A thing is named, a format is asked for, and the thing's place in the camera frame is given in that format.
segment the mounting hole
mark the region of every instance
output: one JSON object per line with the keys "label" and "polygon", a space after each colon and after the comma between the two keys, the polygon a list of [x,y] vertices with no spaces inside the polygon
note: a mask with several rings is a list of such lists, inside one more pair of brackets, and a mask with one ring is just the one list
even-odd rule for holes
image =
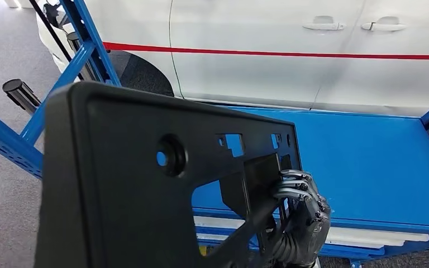
{"label": "mounting hole", "polygon": [[167,166],[167,157],[164,152],[157,152],[157,164],[159,166]]}
{"label": "mounting hole", "polygon": [[157,146],[157,164],[167,176],[178,176],[187,164],[187,153],[173,134],[163,136]]}

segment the perforated metal upright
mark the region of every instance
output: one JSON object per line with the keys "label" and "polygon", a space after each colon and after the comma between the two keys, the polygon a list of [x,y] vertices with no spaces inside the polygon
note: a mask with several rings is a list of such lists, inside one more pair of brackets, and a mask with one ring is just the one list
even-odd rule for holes
{"label": "perforated metal upright", "polygon": [[[119,78],[85,3],[82,0],[60,2],[82,45],[49,93],[72,83],[86,62],[92,65],[100,82],[120,86]],[[45,103],[46,100],[39,106],[20,135],[0,120],[0,154],[39,179],[42,178],[42,153],[34,148],[34,144],[44,130]]]}

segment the rectangular cutout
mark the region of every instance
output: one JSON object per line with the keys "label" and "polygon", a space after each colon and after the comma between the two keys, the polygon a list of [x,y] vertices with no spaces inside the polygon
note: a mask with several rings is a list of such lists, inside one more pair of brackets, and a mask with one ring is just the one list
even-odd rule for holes
{"label": "rectangular cutout", "polygon": [[282,136],[280,134],[271,134],[270,138],[272,139],[272,146],[274,149],[279,148],[279,144],[282,142]]}
{"label": "rectangular cutout", "polygon": [[231,149],[233,157],[240,157],[244,155],[244,143],[241,134],[225,134],[226,145]]}

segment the robotic hand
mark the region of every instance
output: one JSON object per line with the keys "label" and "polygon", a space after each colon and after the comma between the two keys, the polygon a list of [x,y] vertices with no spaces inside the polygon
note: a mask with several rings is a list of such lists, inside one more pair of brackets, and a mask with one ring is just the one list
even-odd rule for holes
{"label": "robotic hand", "polygon": [[330,229],[331,208],[319,195],[311,174],[282,170],[283,180],[273,189],[276,198],[288,198],[295,217],[274,247],[274,258],[289,267],[319,267],[318,252]]}

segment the white car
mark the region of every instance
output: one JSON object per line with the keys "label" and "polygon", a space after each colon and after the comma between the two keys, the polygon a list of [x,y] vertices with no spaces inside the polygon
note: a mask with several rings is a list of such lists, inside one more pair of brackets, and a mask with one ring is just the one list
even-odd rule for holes
{"label": "white car", "polygon": [[[429,109],[429,0],[85,2],[106,48],[151,63],[176,97],[411,116]],[[71,31],[56,28],[65,45]]]}

